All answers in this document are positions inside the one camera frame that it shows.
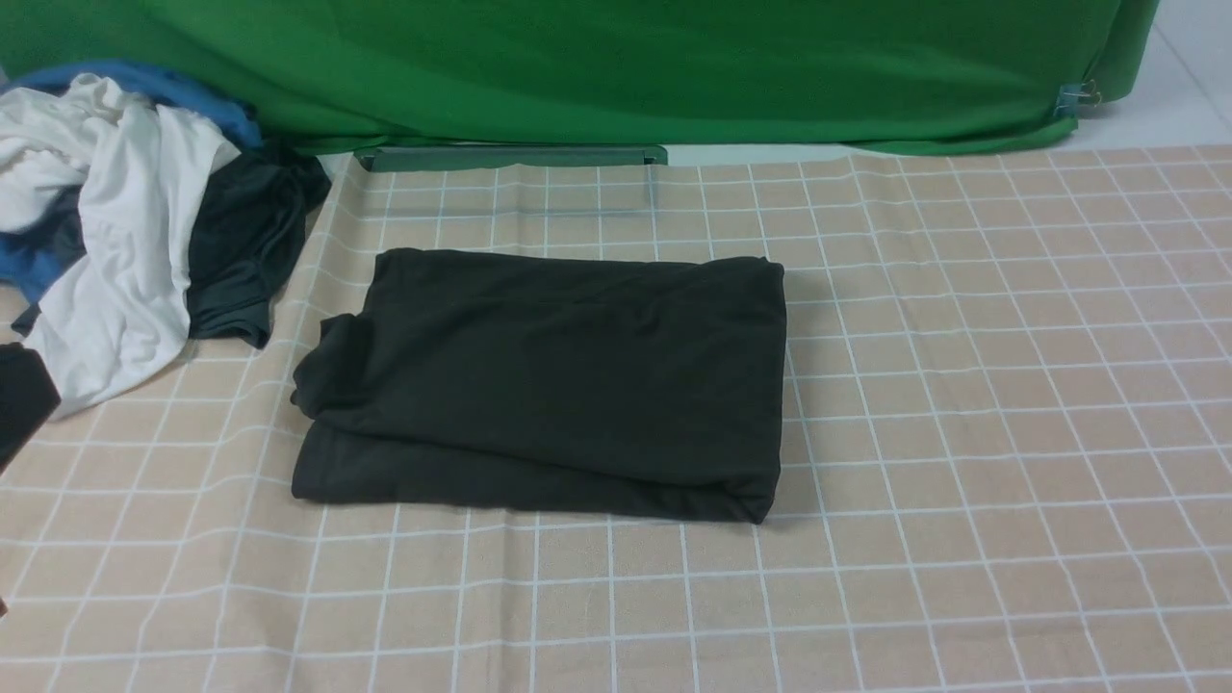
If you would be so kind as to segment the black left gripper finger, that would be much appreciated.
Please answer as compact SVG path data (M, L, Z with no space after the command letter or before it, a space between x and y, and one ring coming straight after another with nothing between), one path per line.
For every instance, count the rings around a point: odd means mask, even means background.
M38 351L1 346L1 474L62 403Z

